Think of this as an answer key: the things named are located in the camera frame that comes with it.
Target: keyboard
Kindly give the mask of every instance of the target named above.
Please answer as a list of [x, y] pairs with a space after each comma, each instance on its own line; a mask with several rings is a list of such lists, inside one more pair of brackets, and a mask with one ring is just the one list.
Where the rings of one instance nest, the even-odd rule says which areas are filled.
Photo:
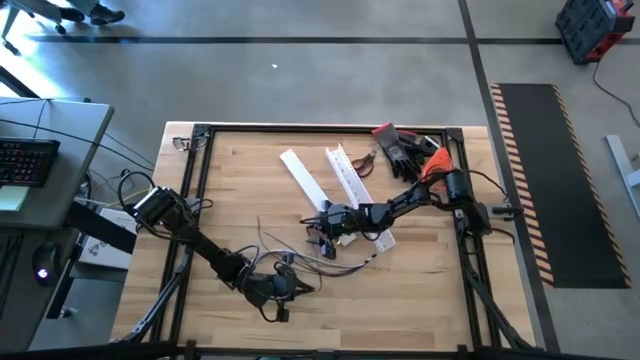
[[58, 147], [56, 140], [0, 137], [0, 186], [44, 186]]

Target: gray floor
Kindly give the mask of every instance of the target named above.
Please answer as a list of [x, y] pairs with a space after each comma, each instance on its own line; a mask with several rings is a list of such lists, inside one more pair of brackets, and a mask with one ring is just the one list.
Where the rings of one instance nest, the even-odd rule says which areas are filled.
[[[123, 24], [69, 24], [71, 35], [96, 36], [350, 36], [463, 37], [452, 0], [171, 0], [105, 1], [127, 12]], [[556, 38], [559, 0], [468, 0], [480, 38]], [[424, 44], [73, 44], [39, 43], [23, 35], [54, 35], [49, 24], [21, 16], [12, 40], [24, 55], [0, 54], [41, 96], [87, 96], [112, 104], [111, 135], [155, 159], [167, 121], [256, 121], [486, 125], [467, 45]], [[628, 34], [640, 37], [640, 29]], [[593, 65], [576, 67], [561, 46], [481, 46], [489, 82], [553, 83], [562, 92], [576, 134], [610, 215], [632, 279], [640, 279], [640, 221], [602, 137], [619, 134], [640, 151], [640, 129], [626, 109], [591, 82]], [[640, 46], [614, 48], [599, 79], [640, 109]], [[92, 168], [105, 176], [132, 165], [100, 152]], [[108, 190], [99, 198], [113, 201]], [[117, 286], [79, 283], [76, 294], [98, 296], [91, 320], [46, 324], [34, 347], [95, 344], [110, 326]], [[548, 290], [564, 352], [637, 358], [640, 290]]]

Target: scissors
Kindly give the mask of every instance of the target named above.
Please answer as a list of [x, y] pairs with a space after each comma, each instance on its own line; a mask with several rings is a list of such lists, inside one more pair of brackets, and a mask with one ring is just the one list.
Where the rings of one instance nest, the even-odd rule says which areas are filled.
[[353, 166], [359, 178], [366, 178], [371, 174], [374, 168], [373, 160], [375, 160], [378, 150], [380, 150], [380, 146], [376, 146], [375, 149], [371, 150], [371, 152], [362, 159], [356, 159], [351, 162], [351, 166]]

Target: wooden tabletop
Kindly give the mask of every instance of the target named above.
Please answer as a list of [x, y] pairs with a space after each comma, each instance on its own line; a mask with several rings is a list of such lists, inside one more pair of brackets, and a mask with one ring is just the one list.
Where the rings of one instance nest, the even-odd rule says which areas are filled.
[[[177, 151], [171, 139], [190, 136], [192, 128], [193, 123], [167, 124], [154, 173], [156, 184], [179, 190], [186, 154]], [[487, 129], [462, 129], [469, 168], [498, 179]], [[269, 249], [283, 246], [265, 233], [314, 255], [299, 221], [313, 216], [315, 210], [279, 155], [293, 149], [329, 199], [349, 203], [325, 157], [325, 148], [333, 149], [338, 143], [354, 159], [370, 151], [373, 139], [368, 135], [216, 132], [205, 192], [214, 205], [203, 212], [201, 231], [221, 247], [239, 249], [260, 244], [259, 218], [262, 239]], [[201, 156], [196, 158], [192, 196]], [[375, 165], [363, 181], [374, 201], [384, 202], [407, 189], [407, 184], [392, 177], [382, 154]], [[472, 180], [479, 201], [502, 201], [500, 191], [491, 183], [476, 176]], [[198, 346], [244, 349], [455, 351], [458, 344], [471, 347], [451, 214], [433, 207], [419, 208], [399, 218], [391, 231], [397, 241], [393, 249], [353, 275], [323, 278], [319, 292], [288, 304], [288, 323], [265, 322], [242, 294], [221, 284], [208, 263], [196, 256], [180, 343], [195, 339]], [[533, 343], [512, 240], [494, 233], [484, 238], [484, 244], [494, 299], [520, 335]], [[148, 234], [138, 236], [112, 338], [130, 332], [156, 300], [167, 247], [164, 240]], [[338, 248], [336, 261], [360, 263], [373, 252], [372, 243], [358, 238]], [[272, 271], [271, 265], [265, 261], [259, 270]], [[316, 276], [299, 275], [319, 286]], [[488, 343], [486, 317], [482, 306], [478, 307], [483, 340]], [[165, 317], [163, 339], [168, 337], [172, 310], [173, 302]], [[275, 306], [265, 310], [274, 316]]]

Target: person's feet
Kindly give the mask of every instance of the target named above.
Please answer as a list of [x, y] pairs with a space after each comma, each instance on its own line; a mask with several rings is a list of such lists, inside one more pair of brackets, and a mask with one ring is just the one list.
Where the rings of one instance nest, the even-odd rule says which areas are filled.
[[100, 26], [121, 21], [122, 19], [124, 19], [124, 12], [111, 11], [105, 6], [96, 4], [93, 10], [91, 10], [89, 17], [91, 18], [91, 25]]
[[74, 8], [60, 8], [60, 17], [74, 22], [84, 21], [84, 14], [82, 11]]

